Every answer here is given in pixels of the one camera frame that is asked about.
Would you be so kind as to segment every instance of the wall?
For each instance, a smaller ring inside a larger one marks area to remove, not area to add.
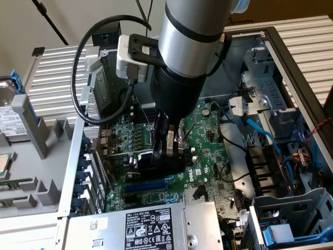
[[[140,0],[148,15],[150,0]],[[134,0],[42,0],[51,20],[70,45],[77,45],[96,22],[113,15],[140,17]],[[162,24],[165,0],[155,0],[150,16],[152,32],[157,36]],[[123,33],[145,34],[140,24],[124,21]],[[57,34],[30,0],[2,0],[0,7],[0,75],[15,68],[24,75],[35,47],[64,46]]]

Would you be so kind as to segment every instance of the green circuit board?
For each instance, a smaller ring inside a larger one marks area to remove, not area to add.
[[[186,167],[183,173],[168,176],[164,179],[167,188],[125,193],[127,171],[123,169],[123,157],[128,154],[138,154],[150,149],[150,130],[152,124],[133,125],[127,122],[126,117],[110,126],[115,136],[120,139],[113,141],[113,149],[116,154],[106,156],[111,161],[116,182],[114,189],[107,195],[106,212],[119,211],[145,205],[159,205],[165,203],[183,202],[191,198],[199,184],[204,183],[208,191],[210,201],[214,201],[218,213],[225,217],[237,216],[236,206],[230,208],[230,199],[234,195],[231,183],[220,180],[222,174],[226,179],[232,179],[227,168],[221,172],[221,168],[227,163],[226,150],[223,143],[217,142],[217,111],[211,111],[208,117],[202,114],[202,109],[210,109],[210,103],[199,102],[194,112],[183,119],[184,134],[193,124],[194,127],[184,140],[185,149],[195,150],[193,164]]]

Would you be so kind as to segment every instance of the motherboard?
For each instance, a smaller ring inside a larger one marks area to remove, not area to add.
[[[106,212],[178,202],[194,202],[193,194],[205,185],[208,199],[223,217],[236,218],[234,187],[223,179],[232,180],[230,165],[223,143],[218,141],[217,110],[210,102],[199,102],[194,112],[183,119],[179,147],[186,155],[184,172],[164,179],[128,183],[126,168],[135,155],[151,149],[153,123],[135,124],[131,114],[123,115],[101,133],[104,160],[111,162],[113,189],[107,194]]]

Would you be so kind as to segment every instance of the warning label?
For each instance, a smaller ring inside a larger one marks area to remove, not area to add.
[[[7,137],[27,134],[19,115],[10,106],[0,107],[0,129]]]
[[[172,250],[171,209],[126,214],[125,250]]]

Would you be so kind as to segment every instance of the black ring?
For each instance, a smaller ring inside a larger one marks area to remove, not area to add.
[[[199,34],[197,32],[194,32],[188,28],[186,28],[185,26],[183,26],[180,22],[178,22],[174,16],[171,14],[168,5],[165,4],[165,14],[166,17],[168,18],[168,20],[170,21],[170,23],[184,36],[201,42],[201,43],[213,43],[216,42],[218,39],[220,39],[222,32],[216,35],[202,35]]]

